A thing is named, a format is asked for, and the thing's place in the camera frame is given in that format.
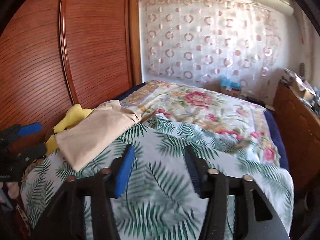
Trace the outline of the person's left hand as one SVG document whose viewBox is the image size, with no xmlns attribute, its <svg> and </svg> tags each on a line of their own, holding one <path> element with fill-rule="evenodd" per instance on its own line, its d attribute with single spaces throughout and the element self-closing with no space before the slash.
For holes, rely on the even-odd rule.
<svg viewBox="0 0 320 240">
<path fill-rule="evenodd" d="M 14 182 L 0 182 L 0 188 L 2 189 L 3 186 L 6 185 L 7 187 L 7 193 L 5 194 L 5 198 L 1 196 L 1 203 L 5 203 L 6 199 L 17 199 L 18 196 L 20 195 L 20 187 L 19 183 L 14 181 Z"/>
</svg>

